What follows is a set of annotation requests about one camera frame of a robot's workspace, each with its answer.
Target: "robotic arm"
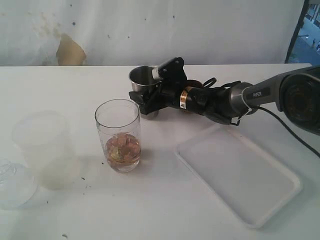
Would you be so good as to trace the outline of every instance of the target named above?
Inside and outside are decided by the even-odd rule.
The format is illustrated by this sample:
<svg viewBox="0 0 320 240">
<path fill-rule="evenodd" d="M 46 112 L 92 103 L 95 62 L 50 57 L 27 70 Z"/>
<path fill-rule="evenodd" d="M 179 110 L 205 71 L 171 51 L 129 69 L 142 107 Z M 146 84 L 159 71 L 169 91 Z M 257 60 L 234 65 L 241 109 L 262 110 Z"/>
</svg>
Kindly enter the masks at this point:
<svg viewBox="0 0 320 240">
<path fill-rule="evenodd" d="M 154 67 L 152 74 L 143 76 L 158 81 L 151 91 L 129 92 L 142 114 L 172 107 L 230 125 L 233 118 L 253 114 L 255 107 L 275 102 L 277 109 L 295 125 L 320 135 L 320 67 L 289 71 L 256 85 L 235 81 L 212 88 L 208 86 L 216 82 L 215 78 L 207 81 L 205 88 L 187 86 L 183 67 L 181 57 L 166 61 Z M 137 75 L 137 71 L 139 68 L 133 69 L 129 77 Z"/>
</svg>

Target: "metal cup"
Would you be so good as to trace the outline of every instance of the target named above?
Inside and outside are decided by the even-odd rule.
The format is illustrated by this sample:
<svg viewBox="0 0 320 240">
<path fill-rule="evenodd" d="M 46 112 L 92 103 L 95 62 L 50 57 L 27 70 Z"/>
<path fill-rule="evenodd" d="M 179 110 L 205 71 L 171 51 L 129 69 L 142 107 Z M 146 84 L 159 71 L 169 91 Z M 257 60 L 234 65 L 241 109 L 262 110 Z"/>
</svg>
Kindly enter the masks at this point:
<svg viewBox="0 0 320 240">
<path fill-rule="evenodd" d="M 151 92 L 152 89 L 160 81 L 153 78 L 152 75 L 152 66 L 139 66 L 134 68 L 129 73 L 129 79 L 131 80 L 132 90 L 134 92 Z M 141 114 L 143 119 L 151 120 L 158 115 L 159 111 L 154 111 L 148 115 Z"/>
</svg>

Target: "white plastic tray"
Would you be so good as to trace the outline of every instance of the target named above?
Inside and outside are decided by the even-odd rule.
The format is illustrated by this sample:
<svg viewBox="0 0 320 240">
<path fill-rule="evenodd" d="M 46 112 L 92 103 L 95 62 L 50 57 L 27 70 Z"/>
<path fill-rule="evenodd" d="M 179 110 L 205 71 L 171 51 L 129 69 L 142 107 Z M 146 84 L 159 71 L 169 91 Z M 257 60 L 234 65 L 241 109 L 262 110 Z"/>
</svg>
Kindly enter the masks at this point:
<svg viewBox="0 0 320 240">
<path fill-rule="evenodd" d="M 234 127 L 214 125 L 175 153 L 249 228 L 260 228 L 302 189 L 292 171 Z"/>
</svg>

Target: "table surface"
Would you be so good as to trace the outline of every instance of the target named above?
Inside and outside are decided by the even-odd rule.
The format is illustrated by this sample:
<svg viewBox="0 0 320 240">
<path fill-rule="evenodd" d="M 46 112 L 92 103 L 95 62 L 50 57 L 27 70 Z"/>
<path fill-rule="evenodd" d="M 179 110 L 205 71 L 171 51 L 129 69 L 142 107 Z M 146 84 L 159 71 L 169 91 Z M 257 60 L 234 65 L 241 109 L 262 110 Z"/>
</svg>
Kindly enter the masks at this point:
<svg viewBox="0 0 320 240">
<path fill-rule="evenodd" d="M 307 66 L 188 65 L 185 72 L 202 82 L 216 77 L 217 85 L 236 80 L 254 84 Z M 85 166 L 72 186 L 39 188 L 19 209 L 0 211 L 1 240 L 66 239 L 63 234 L 68 240 L 318 239 L 320 160 L 264 112 L 244 118 L 238 130 L 293 170 L 303 190 L 258 230 L 246 228 L 175 157 L 177 144 L 217 124 L 205 117 L 163 109 L 156 119 L 141 120 L 142 156 L 134 171 L 120 174 L 102 165 L 94 112 L 107 100 L 129 98 L 128 73 L 133 68 L 0 67 L 1 157 L 25 164 L 10 137 L 13 125 L 29 113 L 54 110 L 70 121 L 72 143 Z M 265 106 L 277 111 L 274 103 Z M 277 114 L 289 122 L 283 113 Z M 320 150 L 319 136 L 288 124 Z"/>
</svg>

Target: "white wall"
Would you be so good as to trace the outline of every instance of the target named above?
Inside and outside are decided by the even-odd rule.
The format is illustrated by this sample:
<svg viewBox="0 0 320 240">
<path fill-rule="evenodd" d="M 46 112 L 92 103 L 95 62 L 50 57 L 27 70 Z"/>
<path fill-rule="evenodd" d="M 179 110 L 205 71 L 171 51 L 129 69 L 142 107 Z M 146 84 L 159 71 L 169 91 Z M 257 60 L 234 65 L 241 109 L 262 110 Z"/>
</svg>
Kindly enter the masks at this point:
<svg viewBox="0 0 320 240">
<path fill-rule="evenodd" d="M 88 65 L 283 63 L 303 2 L 3 0 L 0 65 L 56 65 L 61 33 Z"/>
</svg>

